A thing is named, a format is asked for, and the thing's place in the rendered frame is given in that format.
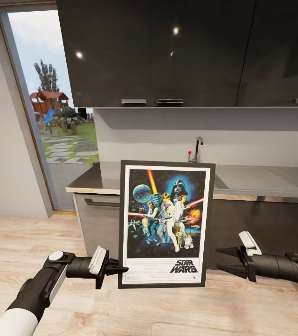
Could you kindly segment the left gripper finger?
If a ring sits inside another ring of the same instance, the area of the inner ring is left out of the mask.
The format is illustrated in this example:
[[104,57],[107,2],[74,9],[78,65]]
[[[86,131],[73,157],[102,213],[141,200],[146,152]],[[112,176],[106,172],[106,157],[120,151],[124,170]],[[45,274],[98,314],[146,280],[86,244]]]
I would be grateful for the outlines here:
[[107,266],[108,265],[118,266],[118,260],[117,259],[112,259],[112,258],[107,259],[105,265],[107,265]]
[[105,268],[105,274],[107,276],[114,275],[114,274],[120,274],[127,272],[129,270],[128,267],[122,267],[122,266],[115,266],[115,265],[108,265]]

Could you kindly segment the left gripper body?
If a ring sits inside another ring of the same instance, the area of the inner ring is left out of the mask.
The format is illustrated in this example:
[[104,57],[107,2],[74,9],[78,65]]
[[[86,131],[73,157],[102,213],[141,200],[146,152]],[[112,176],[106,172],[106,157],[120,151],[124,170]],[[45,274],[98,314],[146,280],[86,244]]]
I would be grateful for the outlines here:
[[103,280],[105,274],[105,268],[107,265],[105,265],[106,260],[109,259],[109,250],[106,250],[106,255],[103,259],[100,271],[98,274],[93,274],[90,272],[89,265],[91,263],[93,257],[84,257],[79,268],[78,276],[80,279],[96,279],[96,289],[101,289],[103,285]]

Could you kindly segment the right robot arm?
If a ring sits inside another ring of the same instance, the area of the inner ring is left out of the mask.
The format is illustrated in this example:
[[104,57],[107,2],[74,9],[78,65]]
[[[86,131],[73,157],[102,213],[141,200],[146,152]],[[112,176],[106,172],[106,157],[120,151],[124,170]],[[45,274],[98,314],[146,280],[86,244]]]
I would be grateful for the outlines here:
[[256,282],[256,277],[291,280],[298,282],[298,253],[286,252],[285,256],[261,252],[248,231],[239,236],[244,244],[237,247],[216,248],[216,252],[238,257],[243,265],[217,264],[225,272]]

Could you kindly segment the poster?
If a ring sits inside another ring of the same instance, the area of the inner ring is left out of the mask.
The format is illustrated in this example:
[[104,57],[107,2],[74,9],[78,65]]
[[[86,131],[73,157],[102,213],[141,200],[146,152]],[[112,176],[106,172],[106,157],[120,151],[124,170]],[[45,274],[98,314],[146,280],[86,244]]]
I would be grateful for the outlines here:
[[121,160],[118,289],[205,287],[215,168]]

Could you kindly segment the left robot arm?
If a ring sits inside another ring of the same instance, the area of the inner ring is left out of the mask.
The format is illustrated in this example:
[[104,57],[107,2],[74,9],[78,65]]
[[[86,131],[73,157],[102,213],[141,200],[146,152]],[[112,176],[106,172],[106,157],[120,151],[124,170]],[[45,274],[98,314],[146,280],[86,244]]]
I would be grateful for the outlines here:
[[75,253],[56,251],[48,256],[43,268],[33,279],[22,285],[17,298],[0,317],[0,336],[33,336],[66,278],[96,279],[101,289],[104,276],[127,272],[109,258],[109,250],[98,246],[93,257],[78,257]]

